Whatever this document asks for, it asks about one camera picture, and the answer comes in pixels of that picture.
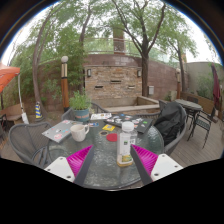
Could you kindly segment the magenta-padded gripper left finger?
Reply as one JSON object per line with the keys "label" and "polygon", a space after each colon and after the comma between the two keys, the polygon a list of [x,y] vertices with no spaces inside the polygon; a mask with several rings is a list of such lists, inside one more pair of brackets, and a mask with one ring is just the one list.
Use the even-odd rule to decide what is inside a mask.
{"label": "magenta-padded gripper left finger", "polygon": [[68,180],[76,185],[84,184],[90,163],[93,159],[94,147],[87,146],[69,157],[58,157],[45,171]]}

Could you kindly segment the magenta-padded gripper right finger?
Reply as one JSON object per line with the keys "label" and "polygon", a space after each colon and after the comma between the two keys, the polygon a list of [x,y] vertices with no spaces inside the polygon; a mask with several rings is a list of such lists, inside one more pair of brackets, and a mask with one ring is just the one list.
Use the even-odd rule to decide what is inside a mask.
{"label": "magenta-padded gripper right finger", "polygon": [[180,164],[166,154],[157,155],[137,145],[132,145],[130,152],[144,185],[182,169]]}

